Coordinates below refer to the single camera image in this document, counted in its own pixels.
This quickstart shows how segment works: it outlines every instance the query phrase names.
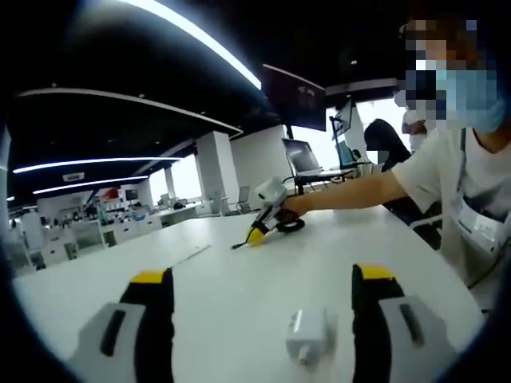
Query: window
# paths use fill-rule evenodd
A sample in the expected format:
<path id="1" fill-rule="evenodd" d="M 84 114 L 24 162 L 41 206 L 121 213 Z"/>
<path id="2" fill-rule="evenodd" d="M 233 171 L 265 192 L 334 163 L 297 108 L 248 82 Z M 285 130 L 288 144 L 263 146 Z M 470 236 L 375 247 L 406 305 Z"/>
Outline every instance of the window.
<path id="1" fill-rule="evenodd" d="M 369 124 L 376 118 L 381 118 L 392 125 L 406 148 L 410 150 L 410 138 L 407 134 L 403 134 L 401 131 L 402 117 L 405 114 L 406 109 L 397 106 L 394 102 L 394 98 L 357 102 L 356 106 L 364 130 L 366 130 L 367 126 L 369 126 Z M 378 162 L 377 152 L 367 152 L 367 156 L 372 162 Z"/>
<path id="2" fill-rule="evenodd" d="M 200 190 L 199 172 L 194 155 L 172 164 L 172 181 L 177 198 L 196 198 L 202 195 Z"/>
<path id="3" fill-rule="evenodd" d="M 295 140 L 306 141 L 311 146 L 319 166 L 325 170 L 332 169 L 339 166 L 339 156 L 335 150 L 334 133 L 332 125 L 329 120 L 330 116 L 335 116 L 336 111 L 334 108 L 327 109 L 325 125 L 326 132 L 321 132 L 315 129 L 301 128 L 293 126 L 293 137 Z M 344 140 L 344 135 L 339 137 L 339 143 Z"/>
<path id="4" fill-rule="evenodd" d="M 151 198 L 153 205 L 156 206 L 163 194 L 168 194 L 167 181 L 165 180 L 165 170 L 161 169 L 149 176 L 149 188 L 151 189 Z"/>

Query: ceiling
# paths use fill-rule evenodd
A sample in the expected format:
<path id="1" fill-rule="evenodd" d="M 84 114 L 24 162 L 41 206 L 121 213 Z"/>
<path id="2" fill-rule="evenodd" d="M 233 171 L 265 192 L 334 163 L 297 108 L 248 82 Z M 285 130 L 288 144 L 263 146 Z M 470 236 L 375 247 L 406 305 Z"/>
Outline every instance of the ceiling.
<path id="1" fill-rule="evenodd" d="M 133 100 L 76 93 L 13 98 L 31 89 L 122 94 L 185 109 L 244 134 L 279 123 L 263 93 L 201 42 L 145 10 L 115 1 L 99 3 L 106 5 L 79 2 L 50 9 L 36 4 L 30 14 L 23 6 L 12 10 L 11 25 L 18 28 L 6 43 L 11 60 L 3 83 L 9 92 L 2 94 L 9 101 L 2 112 L 8 114 L 13 139 L 10 169 L 62 160 L 159 156 L 213 129 L 236 134 L 223 125 Z M 398 27 L 406 20 L 404 2 L 162 3 L 207 31 L 259 79 L 263 63 L 322 87 L 398 77 L 403 70 Z M 13 203 L 32 203 L 32 191 L 62 185 L 64 173 L 83 171 L 84 181 L 104 180 L 132 176 L 143 165 L 11 173 L 8 195 L 16 196 Z"/>

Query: computer monitor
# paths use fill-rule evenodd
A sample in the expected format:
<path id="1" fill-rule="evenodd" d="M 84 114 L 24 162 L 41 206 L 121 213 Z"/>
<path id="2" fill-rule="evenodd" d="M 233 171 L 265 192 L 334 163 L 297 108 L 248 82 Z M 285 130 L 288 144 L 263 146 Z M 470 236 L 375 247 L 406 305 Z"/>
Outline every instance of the computer monitor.
<path id="1" fill-rule="evenodd" d="M 263 92 L 282 124 L 326 132 L 325 89 L 271 65 L 263 65 Z"/>
<path id="2" fill-rule="evenodd" d="M 296 174 L 322 170 L 308 142 L 287 138 L 283 138 L 282 142 Z"/>
<path id="3" fill-rule="evenodd" d="M 353 153 L 346 144 L 346 141 L 339 142 L 339 155 L 341 156 L 341 161 L 343 162 L 343 165 L 355 162 Z"/>

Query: led light strip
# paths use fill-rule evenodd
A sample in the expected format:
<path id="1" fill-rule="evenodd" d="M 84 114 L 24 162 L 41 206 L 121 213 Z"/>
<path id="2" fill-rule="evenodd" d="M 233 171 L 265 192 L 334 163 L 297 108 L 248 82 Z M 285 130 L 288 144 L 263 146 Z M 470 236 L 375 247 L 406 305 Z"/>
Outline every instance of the led light strip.
<path id="1" fill-rule="evenodd" d="M 96 160 L 76 160 L 76 161 L 64 161 L 64 162 L 53 162 L 52 164 L 41 164 L 34 166 L 27 166 L 25 168 L 14 169 L 13 173 L 24 173 L 31 172 L 33 170 L 56 168 L 58 166 L 69 166 L 69 165 L 81 165 L 81 164 L 98 164 L 102 162 L 120 162 L 120 161 L 179 161 L 182 160 L 180 157 L 125 157 L 125 158 L 99 158 Z"/>
<path id="2" fill-rule="evenodd" d="M 102 181 L 84 182 L 83 184 L 65 185 L 65 186 L 58 186 L 56 188 L 36 190 L 36 191 L 33 191 L 32 193 L 33 194 L 42 194 L 42 193 L 48 193 L 48 192 L 56 192 L 57 190 L 64 190 L 64 189 L 70 189 L 70 188 L 79 188 L 80 186 L 107 184 L 107 183 L 111 183 L 111 182 L 121 182 L 121 181 L 130 181 L 130 180 L 142 180 L 144 178 L 148 178 L 148 176 L 126 177 L 126 178 L 116 178 L 116 179 L 113 179 L 113 180 L 102 180 Z"/>
<path id="3" fill-rule="evenodd" d="M 247 69 L 245 65 L 243 65 L 240 60 L 232 55 L 231 52 L 226 50 L 217 40 L 209 36 L 206 32 L 204 32 L 201 28 L 190 22 L 188 19 L 184 18 L 180 14 L 174 12 L 167 6 L 160 4 L 159 2 L 155 2 L 153 0 L 118 0 L 119 2 L 125 2 L 127 4 L 131 4 L 132 6 L 136 6 L 141 8 L 142 10 L 146 10 L 156 16 L 163 18 L 164 20 L 170 22 L 174 26 L 182 29 L 184 32 L 196 38 L 204 45 L 206 45 L 213 52 L 222 57 L 226 62 L 228 62 L 234 69 L 240 72 L 247 80 L 249 80 L 257 89 L 261 90 L 261 81 L 250 71 Z"/>

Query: white table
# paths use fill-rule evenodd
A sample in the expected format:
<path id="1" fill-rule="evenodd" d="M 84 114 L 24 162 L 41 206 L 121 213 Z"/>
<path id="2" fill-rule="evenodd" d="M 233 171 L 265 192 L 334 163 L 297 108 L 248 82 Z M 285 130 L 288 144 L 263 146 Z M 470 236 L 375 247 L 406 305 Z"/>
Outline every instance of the white table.
<path id="1" fill-rule="evenodd" d="M 187 204 L 182 209 L 165 209 L 158 211 L 158 215 L 160 216 L 161 224 L 167 227 L 185 221 L 186 219 L 196 218 L 196 209 L 200 206 L 202 206 L 201 202 L 193 202 Z"/>
<path id="2" fill-rule="evenodd" d="M 317 211 L 300 233 L 274 233 L 260 247 L 242 241 L 254 215 L 191 219 L 95 255 L 16 278 L 28 317 L 49 347 L 68 358 L 77 334 L 107 302 L 118 302 L 139 270 L 173 268 L 176 383 L 351 381 L 355 348 L 351 268 L 380 263 L 406 294 L 443 318 L 451 344 L 464 349 L 482 324 L 470 292 L 440 255 L 383 207 Z M 288 359 L 291 315 L 326 308 L 335 348 L 312 370 Z"/>

